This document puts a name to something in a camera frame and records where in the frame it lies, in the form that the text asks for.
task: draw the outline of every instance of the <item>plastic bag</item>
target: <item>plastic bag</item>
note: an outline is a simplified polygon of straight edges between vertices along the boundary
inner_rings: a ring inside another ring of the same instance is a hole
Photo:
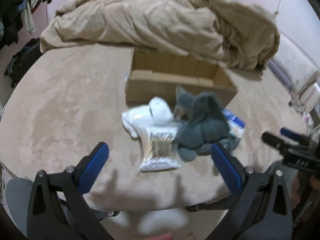
[[[315,124],[312,120],[312,117],[310,113],[303,113],[302,114],[302,120],[306,123],[307,125],[307,136],[311,135],[313,129],[313,125]]]
[[[135,119],[133,126],[137,130],[143,147],[143,162],[139,171],[159,171],[180,167],[177,160],[178,143],[175,137],[179,122],[159,122]]]

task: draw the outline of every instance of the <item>fingertip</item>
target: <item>fingertip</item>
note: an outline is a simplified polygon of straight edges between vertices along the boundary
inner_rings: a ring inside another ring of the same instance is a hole
[[[317,179],[315,176],[310,177],[310,186],[316,191],[320,191],[320,179]]]
[[[291,196],[290,202],[291,202],[291,208],[295,209],[300,202],[300,196],[297,193],[294,193]]]
[[[173,234],[167,233],[161,236],[151,237],[145,240],[173,240]]]
[[[299,179],[298,179],[298,175],[295,175],[293,180],[292,180],[292,183],[291,183],[291,191],[292,192],[297,192],[299,187],[300,187],[300,182],[299,182]]]

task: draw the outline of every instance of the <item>screw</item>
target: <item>screw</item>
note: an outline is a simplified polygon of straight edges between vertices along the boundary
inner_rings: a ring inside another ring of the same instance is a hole
[[[39,177],[42,177],[44,174],[45,174],[45,171],[44,171],[44,170],[40,170],[40,171],[38,171],[38,173],[37,173],[37,175],[38,175]]]
[[[75,167],[72,166],[72,165],[70,165],[70,166],[68,166],[68,167],[65,169],[65,171],[66,171],[67,173],[73,173],[73,172],[75,171]]]
[[[244,169],[246,173],[253,173],[254,172],[254,168],[252,168],[251,166],[246,166],[246,168]]]
[[[281,177],[283,175],[282,171],[281,170],[276,170],[276,175],[278,177]]]

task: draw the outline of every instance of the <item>blue gripper pad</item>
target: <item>blue gripper pad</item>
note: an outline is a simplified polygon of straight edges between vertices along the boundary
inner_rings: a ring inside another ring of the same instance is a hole
[[[287,128],[282,127],[280,129],[280,133],[284,136],[286,136],[287,138],[290,138],[291,140],[294,140],[296,142],[300,141],[300,135],[298,133],[295,133]]]
[[[98,143],[87,157],[91,158],[91,160],[84,168],[78,180],[78,192],[80,194],[88,193],[96,181],[103,165],[109,157],[108,145],[105,142]]]
[[[240,194],[242,192],[242,179],[229,159],[234,157],[231,155],[227,157],[218,145],[214,143],[211,147],[211,158],[227,184],[229,191],[232,194]]]

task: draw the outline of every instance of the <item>open cardboard box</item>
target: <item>open cardboard box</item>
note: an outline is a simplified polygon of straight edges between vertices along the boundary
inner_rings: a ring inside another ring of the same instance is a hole
[[[178,85],[195,95],[213,91],[223,107],[237,94],[229,76],[216,64],[193,56],[137,48],[133,50],[125,87],[128,103],[148,104],[158,96],[169,105],[174,105]]]

